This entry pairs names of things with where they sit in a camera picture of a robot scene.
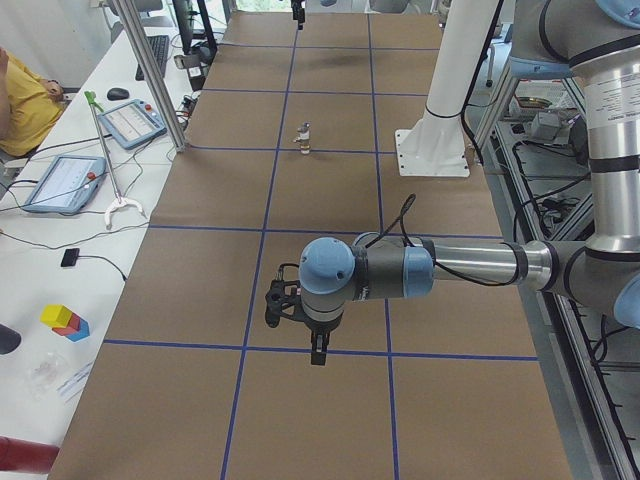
computer mouse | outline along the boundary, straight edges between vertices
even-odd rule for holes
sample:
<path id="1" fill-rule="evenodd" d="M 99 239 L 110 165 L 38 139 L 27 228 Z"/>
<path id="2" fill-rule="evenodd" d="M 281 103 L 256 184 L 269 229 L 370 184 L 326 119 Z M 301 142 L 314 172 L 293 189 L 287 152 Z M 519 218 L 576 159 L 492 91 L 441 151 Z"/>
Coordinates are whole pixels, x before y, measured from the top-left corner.
<path id="1" fill-rule="evenodd" d="M 124 100 L 129 98 L 129 90 L 120 87 L 113 87 L 107 92 L 107 99 L 109 100 Z"/>

blue joint cover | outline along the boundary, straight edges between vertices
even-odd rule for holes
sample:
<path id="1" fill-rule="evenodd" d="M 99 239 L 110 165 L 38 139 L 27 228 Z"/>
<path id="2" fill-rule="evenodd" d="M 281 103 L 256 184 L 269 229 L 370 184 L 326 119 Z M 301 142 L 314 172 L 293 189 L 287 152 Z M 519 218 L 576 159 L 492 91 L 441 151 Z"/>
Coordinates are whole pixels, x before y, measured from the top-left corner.
<path id="1" fill-rule="evenodd" d="M 640 275 L 631 279 L 618 295 L 613 316 L 623 325 L 640 328 Z"/>
<path id="2" fill-rule="evenodd" d="M 433 260 L 426 249 L 405 247 L 402 272 L 405 298 L 429 293 L 433 287 L 433 270 Z"/>
<path id="3" fill-rule="evenodd" d="M 511 75 L 515 78 L 529 80 L 557 80 L 573 77 L 569 65 L 565 63 L 543 62 L 541 60 L 526 60 L 524 58 L 509 57 Z"/>
<path id="4" fill-rule="evenodd" d="M 300 284 L 317 295 L 335 293 L 349 283 L 355 266 L 347 244 L 331 237 L 317 238 L 300 256 Z"/>
<path id="5" fill-rule="evenodd" d="M 598 6 L 616 22 L 640 29 L 640 1 L 596 0 Z"/>

toy block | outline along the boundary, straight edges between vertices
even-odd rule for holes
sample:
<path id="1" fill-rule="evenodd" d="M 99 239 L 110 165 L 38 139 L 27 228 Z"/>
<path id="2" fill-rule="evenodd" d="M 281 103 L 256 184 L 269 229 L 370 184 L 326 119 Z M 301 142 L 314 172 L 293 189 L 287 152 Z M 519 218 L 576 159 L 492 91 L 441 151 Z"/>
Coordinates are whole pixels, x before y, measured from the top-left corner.
<path id="1" fill-rule="evenodd" d="M 83 338 L 87 338 L 89 336 L 89 324 L 80 319 L 80 330 L 78 333 L 73 333 L 71 335 L 67 335 L 65 338 L 67 340 L 71 340 L 72 342 L 77 342 L 78 340 L 82 340 Z"/>
<path id="2" fill-rule="evenodd" d="M 40 321 L 51 328 L 65 328 L 73 312 L 64 305 L 47 305 L 42 310 Z"/>
<path id="3" fill-rule="evenodd" d="M 71 314 L 71 319 L 69 320 L 69 324 L 63 328 L 52 328 L 55 333 L 66 337 L 67 335 L 73 335 L 74 333 L 78 333 L 80 331 L 80 321 L 82 319 L 77 316 L 75 313 Z"/>

white desk surface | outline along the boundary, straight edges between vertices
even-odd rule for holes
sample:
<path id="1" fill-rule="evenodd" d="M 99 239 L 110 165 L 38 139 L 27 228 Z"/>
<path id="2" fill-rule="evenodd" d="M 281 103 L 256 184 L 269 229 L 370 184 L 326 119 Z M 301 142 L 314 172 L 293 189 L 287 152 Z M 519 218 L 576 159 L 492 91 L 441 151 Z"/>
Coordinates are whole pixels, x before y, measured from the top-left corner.
<path id="1" fill-rule="evenodd" d="M 168 34 L 173 38 L 176 32 L 154 28 L 148 29 L 147 34 Z M 180 53 L 178 49 L 170 48 L 165 75 L 165 84 L 176 108 L 183 95 L 191 93 L 186 73 L 177 70 L 173 63 L 172 58 L 177 53 Z M 124 102 L 107 100 L 107 91 L 116 86 L 129 90 L 130 98 L 139 98 L 154 105 L 146 82 L 134 80 L 136 67 L 137 61 L 123 34 L 98 64 L 42 147 L 96 136 L 83 94 L 85 90 L 95 91 L 98 102 L 106 109 Z M 133 161 L 127 162 L 133 151 L 123 150 L 113 139 L 108 139 L 107 144 L 112 161 L 117 166 L 118 185 L 124 191 L 140 172 L 140 167 Z M 78 155 L 102 156 L 97 141 L 47 150 L 36 154 L 18 179 L 39 179 L 55 155 L 70 151 Z M 146 227 L 116 232 L 148 220 L 171 168 L 170 159 L 174 153 L 171 139 L 164 135 L 137 156 L 143 169 L 142 175 L 128 197 L 143 205 L 147 218 L 141 217 L 133 207 L 117 211 L 112 216 L 114 233 L 75 245 L 80 248 L 80 255 L 107 257 L 128 275 Z M 12 191 L 20 202 L 24 202 L 32 188 L 30 184 L 19 184 Z M 113 199 L 111 182 L 105 178 L 96 196 L 83 210 L 104 212 Z M 0 202 L 0 210 L 12 206 L 15 206 L 13 198 L 5 195 Z M 64 217 L 29 214 L 19 209 L 0 211 L 0 228 L 9 235 L 50 246 L 75 242 L 107 231 L 103 215 L 87 213 Z M 80 395 L 65 403 L 56 388 L 94 360 L 123 290 L 124 282 L 120 274 L 103 260 L 79 259 L 74 268 L 62 269 L 60 261 L 64 250 L 33 247 L 0 236 L 0 265 L 3 268 L 0 323 L 22 335 L 22 343 L 14 352 L 0 355 L 0 436 L 61 445 Z M 89 338 L 73 343 L 40 323 L 40 313 L 47 304 L 66 305 L 87 320 L 91 329 Z M 37 398 L 28 387 L 27 372 L 38 366 L 48 353 L 62 357 L 66 366 L 52 382 L 51 388 Z M 0 480 L 44 477 L 0 472 Z"/>

black keyboard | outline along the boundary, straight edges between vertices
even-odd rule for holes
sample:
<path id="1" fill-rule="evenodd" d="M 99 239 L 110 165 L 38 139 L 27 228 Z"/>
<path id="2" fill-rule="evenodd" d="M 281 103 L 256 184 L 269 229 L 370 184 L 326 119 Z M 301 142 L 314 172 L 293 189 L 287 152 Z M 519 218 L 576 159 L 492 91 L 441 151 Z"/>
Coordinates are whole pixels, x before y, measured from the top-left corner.
<path id="1" fill-rule="evenodd" d="M 164 72 L 167 71 L 167 56 L 169 55 L 169 44 L 171 39 L 169 38 L 169 35 L 152 35 L 147 37 L 147 40 L 149 40 L 153 56 L 155 57 L 156 62 L 158 62 L 162 78 L 164 78 Z M 144 80 L 144 73 L 142 73 L 142 67 L 140 67 L 140 65 L 138 65 L 138 70 L 136 70 L 136 80 Z"/>

